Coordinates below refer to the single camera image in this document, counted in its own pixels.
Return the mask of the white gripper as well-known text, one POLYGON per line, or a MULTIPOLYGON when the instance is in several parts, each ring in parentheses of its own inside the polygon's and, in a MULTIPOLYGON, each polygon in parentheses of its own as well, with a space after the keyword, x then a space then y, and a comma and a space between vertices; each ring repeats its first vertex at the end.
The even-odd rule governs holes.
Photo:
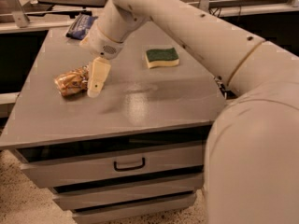
POLYGON ((124 30, 116 22, 95 21, 86 36, 79 42, 83 49, 100 56, 88 65, 87 94, 89 97, 97 97, 103 89, 111 68, 109 60, 116 58, 121 52, 124 35, 124 30))

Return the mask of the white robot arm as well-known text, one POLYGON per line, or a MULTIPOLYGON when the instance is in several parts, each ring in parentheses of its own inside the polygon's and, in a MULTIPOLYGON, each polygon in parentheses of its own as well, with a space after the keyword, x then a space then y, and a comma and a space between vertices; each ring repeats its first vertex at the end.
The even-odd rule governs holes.
POLYGON ((208 224, 299 224, 299 59, 179 0, 109 0, 82 44, 103 55, 144 21, 236 96, 206 142, 208 224))

